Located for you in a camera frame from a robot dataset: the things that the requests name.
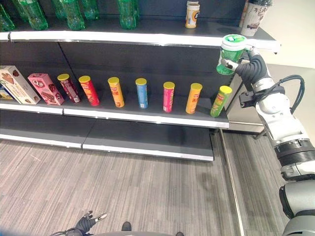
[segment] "shelf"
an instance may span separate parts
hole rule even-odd
[[[200,19],[197,28],[187,29],[183,21],[142,19],[133,30],[121,29],[118,19],[108,18],[86,21],[86,29],[71,31],[66,21],[48,19],[49,28],[33,31],[29,24],[17,22],[17,28],[10,33],[12,42],[56,41],[56,42],[102,42],[160,46],[220,47],[221,38],[227,34],[240,34],[240,28],[206,22]],[[258,29],[250,43],[261,50],[279,52],[280,43],[264,30]]]
[[[8,42],[9,34],[9,32],[0,32],[0,42]]]
[[[206,128],[18,113],[0,112],[0,139],[67,148],[213,160],[209,129]]]
[[[37,103],[36,105],[26,105],[26,104],[20,104],[15,100],[0,99],[0,109],[21,111],[21,112],[55,114],[55,115],[63,114],[63,109],[61,106],[47,105],[43,101],[43,99],[41,99],[39,103]]]
[[[138,97],[136,94],[125,95],[125,106],[116,108],[110,93],[100,99],[99,106],[91,106],[88,100],[83,97],[79,103],[72,103],[68,98],[61,106],[46,105],[40,101],[37,105],[23,105],[16,101],[0,100],[0,109],[48,113],[66,116],[79,116],[103,119],[120,119],[132,120],[140,122],[151,122],[157,124],[175,124],[198,126],[207,128],[229,128],[229,122],[225,110],[219,117],[210,116],[210,108],[212,106],[209,98],[200,98],[196,112],[187,114],[185,112],[187,97],[175,96],[173,103],[173,111],[166,113],[162,107],[162,95],[152,95],[149,97],[149,106],[147,109],[141,109],[138,105]]]
[[[0,112],[0,139],[81,148],[95,120],[12,111]]]
[[[205,128],[97,120],[83,149],[213,161]]]

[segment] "black cable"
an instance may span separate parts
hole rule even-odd
[[[298,105],[300,104],[300,102],[302,101],[303,95],[304,95],[304,91],[305,91],[305,82],[304,79],[300,76],[300,75],[290,75],[287,76],[281,80],[279,80],[278,82],[276,82],[273,86],[271,86],[270,88],[268,88],[258,99],[258,101],[262,100],[263,98],[265,98],[266,96],[268,96],[271,91],[279,86],[280,84],[290,81],[290,80],[300,80],[300,88],[299,88],[299,92],[296,96],[296,99],[293,103],[293,106],[291,107],[291,114],[294,113],[295,109],[298,107]]]

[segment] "chocolate box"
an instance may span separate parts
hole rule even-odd
[[[37,93],[14,65],[0,66],[0,83],[21,104],[37,104]]]
[[[28,79],[47,104],[60,106],[64,102],[48,74],[33,73]]]

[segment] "pink box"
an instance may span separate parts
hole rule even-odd
[[[64,102],[48,74],[33,73],[28,79],[47,104],[60,106]]]

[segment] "yellow chip can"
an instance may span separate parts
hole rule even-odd
[[[125,105],[122,89],[120,87],[119,78],[111,77],[108,80],[110,90],[116,107],[123,107]]]
[[[187,100],[187,105],[186,105],[186,112],[188,114],[195,113],[201,90],[202,90],[201,84],[198,84],[198,83],[191,84],[190,92],[189,92],[189,96]]]

